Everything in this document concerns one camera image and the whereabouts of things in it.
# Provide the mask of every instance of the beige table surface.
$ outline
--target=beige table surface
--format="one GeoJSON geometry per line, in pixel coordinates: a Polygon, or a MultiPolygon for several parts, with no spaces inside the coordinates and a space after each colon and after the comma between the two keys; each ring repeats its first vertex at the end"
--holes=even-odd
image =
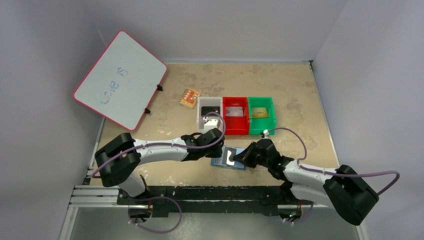
{"type": "MultiPolygon", "coordinates": [[[[306,64],[169,64],[161,85],[138,128],[131,132],[141,140],[168,140],[196,132],[197,109],[178,103],[187,88],[202,97],[272,97],[277,127],[297,132],[308,150],[307,164],[334,168],[336,156],[318,97],[314,77],[306,64]]],[[[110,120],[104,123],[99,148],[128,132],[110,120]]],[[[259,136],[225,136],[225,145],[246,148],[259,136]]],[[[292,158],[304,155],[298,139],[288,131],[271,136],[277,150],[292,158]]],[[[143,164],[136,171],[148,185],[266,186],[280,185],[264,167],[234,170],[211,166],[210,158],[197,161],[161,161],[143,164]]],[[[101,185],[93,179],[91,185],[101,185]]]]}

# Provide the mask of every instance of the metal frame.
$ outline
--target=metal frame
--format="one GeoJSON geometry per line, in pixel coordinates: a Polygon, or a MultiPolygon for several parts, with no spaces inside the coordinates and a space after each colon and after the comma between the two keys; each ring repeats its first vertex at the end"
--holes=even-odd
{"type": "MultiPolygon", "coordinates": [[[[223,61],[224,63],[245,63],[245,62],[240,62],[240,61],[223,61]]],[[[184,62],[167,62],[168,64],[176,64],[176,63],[190,63],[187,61],[184,62]]],[[[315,81],[315,75],[314,72],[312,70],[312,65],[311,62],[309,61],[302,61],[302,62],[294,62],[296,64],[305,64],[305,65],[309,65],[310,68],[310,72],[312,74],[312,77],[315,81]]],[[[321,109],[324,112],[324,108],[323,105],[321,103],[321,109]]],[[[327,124],[327,130],[328,130],[328,134],[329,134],[329,138],[331,141],[331,146],[333,148],[333,152],[335,155],[335,159],[338,165],[339,164],[339,159],[337,157],[336,154],[336,150],[334,147],[334,143],[333,143],[333,138],[332,135],[330,133],[330,128],[328,126],[327,123],[327,118],[324,115],[325,118],[325,122],[327,124]]],[[[95,158],[94,155],[98,149],[99,146],[99,141],[100,138],[102,137],[102,133],[103,133],[103,127],[105,125],[105,117],[102,118],[101,122],[100,122],[100,126],[97,132],[97,137],[93,146],[93,152],[91,154],[91,159],[88,165],[88,169],[87,169],[87,174],[86,177],[84,179],[83,184],[86,185],[76,185],[73,189],[72,192],[72,196],[70,198],[69,201],[69,205],[68,205],[68,209],[67,209],[67,213],[66,213],[66,217],[64,220],[64,224],[62,227],[62,231],[60,233],[60,237],[59,240],[69,240],[71,238],[71,234],[72,234],[72,230],[74,227],[74,223],[75,223],[75,219],[76,216],[78,214],[79,208],[139,208],[139,209],[147,209],[148,206],[147,205],[118,205],[117,204],[117,199],[119,197],[119,188],[116,187],[103,187],[103,186],[90,186],[90,180],[91,180],[91,174],[94,171],[94,166],[95,166],[95,158]]],[[[296,205],[278,205],[277,206],[278,209],[295,209],[297,206],[296,205]]],[[[325,205],[314,205],[314,208],[328,208],[325,205]]],[[[357,233],[359,236],[360,240],[368,240],[369,236],[367,233],[367,227],[365,224],[365,221],[360,225],[356,227],[357,229],[357,233]]]]}

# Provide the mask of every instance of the wooden tabletop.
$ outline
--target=wooden tabletop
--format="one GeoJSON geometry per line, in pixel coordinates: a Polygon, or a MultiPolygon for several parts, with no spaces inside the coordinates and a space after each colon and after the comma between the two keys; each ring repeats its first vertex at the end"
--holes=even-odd
{"type": "MultiPolygon", "coordinates": [[[[306,143],[307,164],[337,167],[328,126],[314,77],[307,64],[169,64],[161,85],[138,128],[131,132],[141,140],[169,140],[196,132],[196,107],[179,104],[187,88],[202,97],[272,97],[277,127],[297,132],[306,143]]],[[[110,120],[102,130],[99,148],[121,133],[128,132],[110,120]]],[[[299,158],[304,151],[288,131],[277,130],[270,137],[280,154],[299,158]]],[[[225,145],[246,148],[259,136],[225,136],[225,145]]],[[[264,167],[247,170],[211,166],[210,158],[197,161],[161,161],[143,164],[136,171],[148,185],[172,186],[268,186],[280,185],[264,167]]],[[[91,185],[101,185],[93,179],[91,185]]]]}

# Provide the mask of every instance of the cable connector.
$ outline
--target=cable connector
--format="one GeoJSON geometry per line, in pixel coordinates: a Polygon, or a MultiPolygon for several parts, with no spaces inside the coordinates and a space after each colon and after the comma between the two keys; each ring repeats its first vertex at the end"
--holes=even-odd
{"type": "Polygon", "coordinates": [[[263,139],[269,139],[270,132],[268,131],[268,129],[265,129],[263,132],[260,133],[260,137],[263,139]]]}

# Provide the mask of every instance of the cable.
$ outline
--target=cable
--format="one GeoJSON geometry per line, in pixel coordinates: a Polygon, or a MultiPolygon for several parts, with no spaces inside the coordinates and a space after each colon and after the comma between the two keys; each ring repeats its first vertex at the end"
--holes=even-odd
{"type": "Polygon", "coordinates": [[[186,148],[186,149],[206,149],[206,148],[212,147],[215,144],[218,144],[223,139],[225,131],[227,129],[227,126],[225,124],[223,117],[221,115],[219,115],[218,113],[212,111],[212,112],[207,113],[205,115],[205,117],[210,116],[210,115],[218,116],[220,118],[221,122],[222,122],[222,134],[216,141],[214,141],[214,142],[212,142],[208,145],[204,145],[204,146],[187,146],[187,145],[182,145],[182,144],[177,144],[177,143],[172,144],[172,143],[169,143],[169,142],[152,142],[152,143],[148,143],[146,145],[141,144],[141,145],[138,145],[138,146],[133,146],[133,147],[128,148],[125,151],[122,151],[122,152],[116,154],[115,156],[111,157],[109,160],[105,161],[102,165],[100,165],[96,170],[93,171],[93,173],[91,174],[91,177],[94,178],[94,179],[101,178],[100,176],[96,176],[96,174],[98,172],[100,172],[103,168],[105,168],[106,165],[110,164],[111,162],[118,159],[122,155],[127,154],[127,153],[134,151],[134,150],[137,150],[137,149],[148,148],[148,147],[152,147],[152,146],[175,146],[175,147],[186,148]]]}
{"type": "Polygon", "coordinates": [[[174,203],[176,205],[176,207],[178,208],[178,211],[179,211],[178,222],[175,224],[174,227],[172,227],[172,228],[170,228],[168,230],[165,230],[165,231],[154,230],[154,229],[145,227],[143,225],[140,225],[140,224],[134,222],[133,220],[131,220],[131,215],[130,215],[131,208],[128,209],[128,218],[129,218],[129,222],[128,223],[132,223],[134,226],[139,227],[141,229],[144,229],[144,230],[146,230],[148,232],[151,232],[151,233],[154,233],[154,234],[167,234],[167,233],[170,233],[170,232],[174,231],[180,225],[181,219],[183,218],[183,211],[181,210],[181,206],[174,199],[172,199],[170,197],[167,197],[167,196],[154,196],[154,197],[145,198],[145,199],[137,199],[137,198],[134,198],[134,197],[128,195],[128,193],[126,195],[128,196],[128,198],[130,198],[130,199],[132,199],[132,200],[134,200],[136,202],[145,202],[145,201],[151,201],[151,200],[155,200],[155,199],[166,199],[166,200],[169,200],[172,203],[174,203]]]}
{"type": "Polygon", "coordinates": [[[396,176],[394,177],[394,179],[387,184],[387,186],[385,186],[383,189],[381,189],[379,192],[377,192],[377,195],[381,195],[382,193],[384,193],[387,189],[389,189],[391,186],[393,186],[393,184],[395,184],[398,179],[400,178],[401,174],[398,171],[380,171],[380,172],[373,172],[373,173],[365,173],[365,174],[340,174],[340,173],[334,173],[334,172],[329,172],[329,171],[320,171],[318,169],[313,169],[313,168],[309,168],[309,167],[305,167],[302,164],[300,164],[301,160],[305,160],[306,157],[308,156],[308,152],[306,149],[306,145],[305,142],[302,140],[302,138],[293,130],[286,128],[286,127],[277,127],[271,130],[268,130],[268,132],[272,132],[275,131],[277,129],[282,129],[282,130],[287,130],[289,132],[291,132],[292,134],[294,134],[302,143],[303,145],[303,149],[304,149],[304,157],[298,158],[297,159],[297,165],[299,165],[299,167],[303,170],[309,171],[309,172],[314,172],[314,173],[323,173],[323,174],[328,174],[331,176],[336,176],[336,177],[341,177],[341,178],[369,178],[369,177],[378,177],[378,176],[383,176],[383,175],[389,175],[389,174],[395,174],[396,176]]]}

